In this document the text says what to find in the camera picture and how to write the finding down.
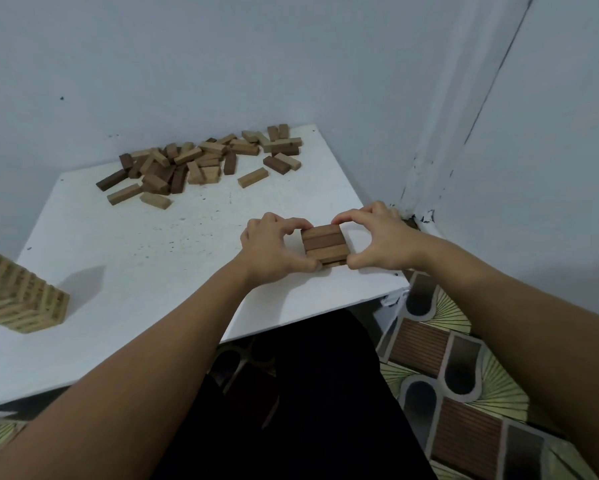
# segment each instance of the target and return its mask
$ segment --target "person's leg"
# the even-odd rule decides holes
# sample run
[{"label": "person's leg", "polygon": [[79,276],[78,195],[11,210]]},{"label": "person's leg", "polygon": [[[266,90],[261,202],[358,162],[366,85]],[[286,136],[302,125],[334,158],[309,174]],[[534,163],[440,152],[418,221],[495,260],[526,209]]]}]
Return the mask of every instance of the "person's leg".
[{"label": "person's leg", "polygon": [[220,387],[206,376],[151,479],[237,476],[261,468],[261,440],[261,432],[231,411]]},{"label": "person's leg", "polygon": [[436,478],[379,371],[367,332],[349,312],[276,333],[280,403],[270,434],[283,438],[280,451],[291,474],[326,469]]}]

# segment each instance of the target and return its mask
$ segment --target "pile of wooden blocks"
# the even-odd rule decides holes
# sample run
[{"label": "pile of wooden blocks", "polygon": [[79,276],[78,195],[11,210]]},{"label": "pile of wooden blocks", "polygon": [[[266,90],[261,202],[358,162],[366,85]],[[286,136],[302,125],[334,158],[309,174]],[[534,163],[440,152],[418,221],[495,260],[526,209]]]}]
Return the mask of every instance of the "pile of wooden blocks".
[{"label": "pile of wooden blocks", "polygon": [[303,230],[301,240],[306,256],[317,259],[324,267],[346,264],[346,257],[351,253],[340,226],[335,224]]},{"label": "pile of wooden blocks", "polygon": [[69,294],[0,254],[0,325],[20,333],[64,322]]},{"label": "pile of wooden blocks", "polygon": [[[291,169],[298,170],[301,162],[293,157],[300,154],[301,138],[291,138],[288,125],[269,126],[268,134],[269,137],[266,137],[262,132],[242,131],[242,138],[231,133],[221,139],[208,138],[198,146],[191,142],[182,146],[171,143],[164,148],[125,153],[120,155],[122,169],[96,185],[101,191],[107,191],[127,178],[142,178],[141,184],[129,185],[108,195],[111,205],[142,194],[140,200],[144,203],[167,209],[172,200],[166,196],[182,193],[186,182],[192,185],[217,184],[223,161],[224,175],[235,175],[237,155],[257,156],[260,146],[264,153],[271,153],[264,157],[264,166],[282,175]],[[238,178],[238,184],[246,188],[268,176],[266,168],[259,168]]]}]

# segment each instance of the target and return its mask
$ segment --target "white table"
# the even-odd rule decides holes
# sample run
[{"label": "white table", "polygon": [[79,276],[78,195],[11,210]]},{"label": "white table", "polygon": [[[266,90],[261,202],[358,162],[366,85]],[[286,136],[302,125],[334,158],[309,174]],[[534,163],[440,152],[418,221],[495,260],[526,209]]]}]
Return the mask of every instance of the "white table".
[{"label": "white table", "polygon": [[[240,249],[247,220],[272,211],[330,223],[359,207],[358,196],[315,125],[301,136],[302,168],[274,171],[240,188],[237,178],[262,166],[263,155],[238,157],[219,184],[187,185],[167,210],[138,197],[112,207],[97,181],[119,162],[64,173],[18,259],[71,294],[69,316],[56,327],[21,335],[0,327],[0,403],[69,385],[187,298]],[[361,226],[342,225],[351,250],[370,242]],[[303,252],[299,231],[287,245]],[[401,273],[346,266],[292,274],[251,292],[223,340],[237,339],[407,288]]]}]

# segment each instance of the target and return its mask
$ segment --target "wooden block tower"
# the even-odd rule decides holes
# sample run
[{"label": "wooden block tower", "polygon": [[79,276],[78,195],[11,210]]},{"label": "wooden block tower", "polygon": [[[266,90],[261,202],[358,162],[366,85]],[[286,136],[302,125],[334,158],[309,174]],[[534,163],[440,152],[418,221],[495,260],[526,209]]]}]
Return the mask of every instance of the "wooden block tower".
[{"label": "wooden block tower", "polygon": [[70,295],[0,254],[0,325],[20,333],[64,322]]}]

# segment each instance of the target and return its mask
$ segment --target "person's right hand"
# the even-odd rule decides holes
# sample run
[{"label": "person's right hand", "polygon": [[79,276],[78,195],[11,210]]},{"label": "person's right hand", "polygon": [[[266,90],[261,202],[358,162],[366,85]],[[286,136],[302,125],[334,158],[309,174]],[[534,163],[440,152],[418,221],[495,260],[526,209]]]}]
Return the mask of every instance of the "person's right hand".
[{"label": "person's right hand", "polygon": [[361,209],[351,209],[337,214],[331,224],[356,222],[366,227],[372,236],[370,246],[361,253],[350,254],[348,267],[376,266],[384,269],[421,269],[425,267],[430,248],[443,240],[407,226],[397,209],[376,201]]}]

